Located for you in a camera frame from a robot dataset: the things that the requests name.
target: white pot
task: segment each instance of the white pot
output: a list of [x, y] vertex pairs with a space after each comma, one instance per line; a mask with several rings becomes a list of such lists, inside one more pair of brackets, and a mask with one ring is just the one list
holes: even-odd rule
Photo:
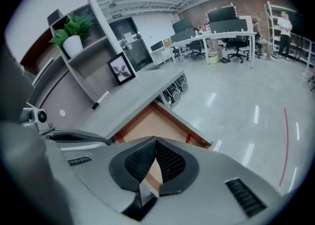
[[83, 50], [80, 36], [75, 35], [67, 38], [63, 43], [63, 48], [67, 52], [70, 58]]

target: potted plant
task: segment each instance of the potted plant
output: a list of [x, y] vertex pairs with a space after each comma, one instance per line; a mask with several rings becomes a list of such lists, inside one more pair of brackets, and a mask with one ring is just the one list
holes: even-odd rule
[[69, 13], [64, 29], [54, 30], [54, 37], [49, 41], [56, 46], [63, 47], [70, 58], [83, 50], [81, 37], [93, 25], [93, 16], [88, 15], [87, 11], [85, 10], [79, 15]]

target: glass door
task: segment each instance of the glass door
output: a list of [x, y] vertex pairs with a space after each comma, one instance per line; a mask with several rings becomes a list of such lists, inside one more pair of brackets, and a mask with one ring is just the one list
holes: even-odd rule
[[110, 27], [134, 70], [139, 71], [153, 62], [131, 18], [113, 22]]

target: red line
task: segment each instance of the red line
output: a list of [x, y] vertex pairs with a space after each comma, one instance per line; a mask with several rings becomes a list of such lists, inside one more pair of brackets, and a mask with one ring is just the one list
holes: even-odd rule
[[190, 134], [187, 135], [186, 143], [187, 143], [187, 144], [190, 143]]
[[287, 158], [289, 156], [289, 127], [287, 124], [287, 116], [286, 116], [286, 109], [285, 108], [284, 108], [284, 115], [285, 115], [285, 126], [286, 126], [286, 155], [285, 155], [284, 168], [283, 168], [283, 172], [282, 172], [282, 177], [280, 179], [279, 187], [281, 186], [282, 181], [284, 180]]

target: vent grille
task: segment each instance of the vent grille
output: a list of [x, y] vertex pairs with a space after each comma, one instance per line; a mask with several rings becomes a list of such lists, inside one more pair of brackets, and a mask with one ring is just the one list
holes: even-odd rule
[[92, 159], [90, 157], [82, 157], [78, 159], [73, 159], [73, 160], [68, 160], [68, 163], [70, 166], [78, 165], [78, 164], [83, 164], [86, 162], [91, 161]]
[[260, 199], [240, 179], [233, 179], [225, 184], [248, 217], [252, 217], [266, 208]]

